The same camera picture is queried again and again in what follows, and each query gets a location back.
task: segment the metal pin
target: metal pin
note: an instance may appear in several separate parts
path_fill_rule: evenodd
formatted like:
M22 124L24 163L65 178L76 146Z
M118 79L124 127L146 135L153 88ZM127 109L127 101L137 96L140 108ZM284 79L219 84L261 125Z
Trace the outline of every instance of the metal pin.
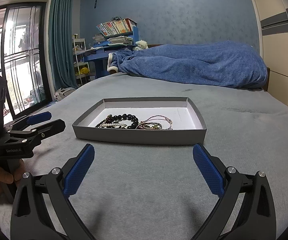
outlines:
M228 168L227 168L227 171L228 171L229 173L235 173L235 172L236 172L236 169L235 169L234 167L228 167Z
M29 176L30 176L30 174L28 172L24 172L23 175L22 175L22 177L24 179L28 178Z
M52 170L52 174L59 174L60 173L60 169L59 168L54 168L53 170Z
M266 175L265 175L265 172L263 172L263 171L259 171L259 172L258 172L258 175L261 176L261 177L265 177L265 176L266 176Z

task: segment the textured wallpaper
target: textured wallpaper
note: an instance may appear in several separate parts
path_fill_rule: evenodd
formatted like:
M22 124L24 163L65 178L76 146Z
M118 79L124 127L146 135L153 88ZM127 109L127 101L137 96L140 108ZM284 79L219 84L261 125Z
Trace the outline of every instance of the textured wallpaper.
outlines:
M251 0L81 0L80 33L87 44L96 25L114 16L138 23L148 44L199 44L233 40L259 52L258 28Z

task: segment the wooden headboard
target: wooden headboard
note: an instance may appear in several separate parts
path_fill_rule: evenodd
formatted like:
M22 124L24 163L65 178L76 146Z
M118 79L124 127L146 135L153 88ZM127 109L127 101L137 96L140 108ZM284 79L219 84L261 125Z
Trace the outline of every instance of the wooden headboard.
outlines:
M156 46L160 46L160 45L163 45L163 44L149 44L147 45L149 48L152 48L152 47L156 47ZM269 67L267 67L267 73L268 73L268 77L267 77L267 81L266 81L266 84L263 86L263 89L267 92L268 90L268 82L269 82L269 73L270 73L271 69Z

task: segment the sliding glass door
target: sliding glass door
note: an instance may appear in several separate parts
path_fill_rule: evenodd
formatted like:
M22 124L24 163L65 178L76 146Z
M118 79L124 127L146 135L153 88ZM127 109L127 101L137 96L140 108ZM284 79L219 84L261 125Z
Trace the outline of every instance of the sliding glass door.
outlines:
M1 35L1 69L8 81L13 118L52 101L47 79L43 22L45 3L9 5Z

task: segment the teal curtain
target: teal curtain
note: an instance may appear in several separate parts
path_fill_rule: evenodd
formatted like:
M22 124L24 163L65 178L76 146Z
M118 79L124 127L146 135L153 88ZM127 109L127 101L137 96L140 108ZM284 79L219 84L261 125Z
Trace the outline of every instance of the teal curtain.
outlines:
M72 48L73 0L51 0L49 58L55 90L76 87Z

